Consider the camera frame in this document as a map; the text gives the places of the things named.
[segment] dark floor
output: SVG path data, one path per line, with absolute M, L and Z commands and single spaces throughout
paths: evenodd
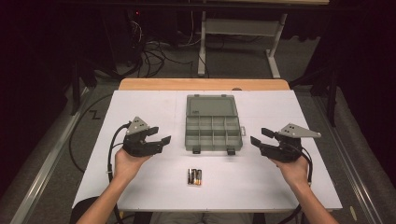
M 224 47 L 220 48 L 221 41 L 215 37 L 209 39 L 206 75 L 210 78 L 271 78 L 263 53 L 264 46 L 269 46 L 271 39 L 260 38 L 254 42 L 247 40 L 237 36 L 236 40 L 226 40 Z M 276 62 L 281 77 L 291 81 L 301 76 L 317 43 L 317 40 L 299 42 L 296 38 L 282 40 L 276 52 Z M 151 47 L 158 48 L 158 45 L 152 44 Z M 167 45 L 161 45 L 161 50 L 167 58 L 178 63 L 166 60 L 163 69 L 155 77 L 197 77 L 198 48 L 196 46 L 172 49 Z M 144 64 L 139 76 L 144 76 L 148 70 L 149 67 Z M 118 81 L 107 78 L 99 77 L 98 81 L 98 86 L 90 90 L 85 108 L 108 96 L 119 86 Z M 337 94 L 336 128 L 332 128 L 323 117 L 325 97 L 312 97 L 307 86 L 298 87 L 295 92 L 309 127 L 322 133 L 322 137 L 316 142 L 344 206 L 341 210 L 333 211 L 333 215 L 340 223 L 396 223 L 395 189 L 368 147 L 359 125 L 348 110 L 341 91 L 339 90 Z M 97 102 L 82 117 L 74 131 L 71 148 L 81 168 L 84 168 L 89 160 L 109 101 L 110 97 L 106 97 Z M 44 160 L 62 135 L 71 117 L 70 102 L 2 198 L 0 223 L 9 223 L 14 217 Z M 99 119 L 93 119 L 94 112 L 91 111 L 96 111 L 95 117 Z M 37 200 L 28 214 L 26 223 L 68 223 L 71 204 L 82 173 L 70 159 L 67 142 L 61 155 L 53 172 L 50 173 L 49 182 L 36 196 Z M 361 195 L 361 189 L 365 189 L 368 195 Z M 351 210 L 354 210 L 356 220 L 351 215 Z M 267 223 L 277 223 L 286 215 L 268 214 Z

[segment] hand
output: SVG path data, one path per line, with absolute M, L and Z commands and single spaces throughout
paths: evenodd
M 308 184 L 308 161 L 304 157 L 300 157 L 297 161 L 292 162 L 271 161 L 279 167 L 283 177 L 292 189 L 299 185 Z
M 137 175 L 142 164 L 150 158 L 148 157 L 133 157 L 129 155 L 123 148 L 116 153 L 116 171 L 114 178 L 131 182 Z

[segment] forearm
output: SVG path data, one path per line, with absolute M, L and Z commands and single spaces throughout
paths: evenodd
M 308 184 L 291 186 L 297 200 L 299 201 L 306 217 L 311 224 L 333 224 L 338 223 L 332 215 L 324 208 L 318 198 L 309 188 Z
M 107 186 L 102 195 L 79 219 L 80 223 L 106 223 L 113 211 L 117 200 L 128 185 L 127 181 L 114 178 Z

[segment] table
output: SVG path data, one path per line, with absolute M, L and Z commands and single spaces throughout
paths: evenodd
M 283 4 L 283 5 L 328 5 L 329 0 L 220 0 L 218 2 L 242 2 L 242 3 L 263 3 L 263 4 Z M 282 13 L 279 21 L 248 21 L 248 20 L 224 20 L 224 19 L 207 19 L 203 11 L 201 24 L 201 47 L 199 51 L 198 76 L 205 75 L 206 51 L 205 36 L 206 34 L 222 35 L 263 35 L 274 38 L 271 49 L 266 50 L 266 57 L 270 65 L 273 78 L 280 78 L 279 71 L 274 58 L 277 44 L 282 35 L 288 14 Z
M 260 85 L 266 91 L 257 91 Z M 235 87 L 244 91 L 230 91 Z M 186 95 L 195 93 L 234 95 L 241 126 L 247 130 L 247 135 L 243 137 L 244 145 L 235 156 L 212 151 L 192 155 L 185 150 L 183 122 L 186 114 L 183 108 L 186 107 Z M 121 195 L 119 209 L 283 212 L 297 206 L 298 202 L 278 169 L 261 157 L 260 151 L 249 143 L 249 136 L 252 135 L 267 144 L 276 144 L 273 139 L 261 136 L 263 126 L 276 130 L 283 128 L 287 122 L 293 122 L 307 127 L 294 92 L 288 90 L 287 83 L 273 79 L 172 78 L 124 79 L 121 82 L 120 91 L 114 92 L 74 205 L 99 195 L 106 188 L 106 157 L 111 138 L 118 127 L 138 115 L 148 125 L 160 128 L 148 141 L 156 141 L 167 135 L 172 135 L 172 140 L 163 148 L 163 153 L 145 163 Z M 121 133 L 116 143 L 122 138 Z M 310 151 L 315 164 L 313 191 L 327 209 L 341 208 L 315 142 L 313 139 L 303 139 L 303 146 Z M 203 170 L 202 186 L 187 185 L 188 168 Z

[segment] gray carpet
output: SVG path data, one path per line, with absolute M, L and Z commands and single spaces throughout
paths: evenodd
M 262 47 L 268 44 L 268 41 L 265 38 L 256 42 L 226 40 L 222 49 L 215 49 L 222 45 L 222 41 L 216 38 L 208 41 L 208 46 L 211 48 L 207 52 L 207 69 L 210 77 L 270 78 L 267 61 L 263 58 Z M 282 40 L 276 53 L 282 78 L 293 80 L 299 77 L 304 72 L 316 44 L 317 41 L 300 43 L 296 39 Z M 162 50 L 168 58 L 181 63 L 166 61 L 165 66 L 156 77 L 197 77 L 196 62 L 198 56 L 196 47 L 172 49 L 169 46 L 162 45 Z M 193 61 L 192 66 L 182 64 L 189 61 Z M 148 66 L 144 64 L 140 76 L 143 76 L 147 71 Z M 92 90 L 88 105 L 111 94 L 119 86 L 117 81 L 102 78 L 98 78 L 98 80 L 99 85 Z M 371 223 L 368 221 L 361 206 L 361 201 L 351 185 L 342 157 L 336 150 L 337 145 L 332 138 L 331 128 L 329 128 L 327 120 L 321 115 L 318 101 L 325 101 L 325 99 L 312 97 L 307 87 L 298 88 L 296 94 L 309 127 L 322 133 L 322 137 L 316 139 L 316 142 L 344 206 L 344 209 L 333 211 L 333 215 L 340 223 Z M 109 101 L 110 97 L 107 97 L 94 105 L 90 110 L 96 111 L 96 116 L 93 115 L 94 112 L 87 112 L 82 117 L 73 135 L 72 151 L 78 166 L 82 169 L 88 163 Z M 13 218 L 41 164 L 46 159 L 54 142 L 56 142 L 59 133 L 66 126 L 70 111 L 71 105 L 69 102 L 65 111 L 34 150 L 8 189 L 7 194 L 2 198 L 0 202 L 0 223 L 9 223 Z M 341 92 L 337 94 L 335 112 L 335 122 L 337 124 L 335 130 L 339 133 L 362 182 L 372 196 L 373 203 L 382 217 L 383 223 L 396 223 L 396 216 L 394 215 L 394 211 L 396 211 L 395 189 L 373 156 L 360 132 L 359 125 L 350 114 Z M 71 205 L 81 178 L 82 173 L 71 161 L 68 145 L 65 144 L 63 155 L 59 159 L 27 223 L 68 223 Z M 357 221 L 353 219 L 350 207 L 355 210 Z M 266 216 L 267 223 L 277 223 L 286 215 L 268 214 Z

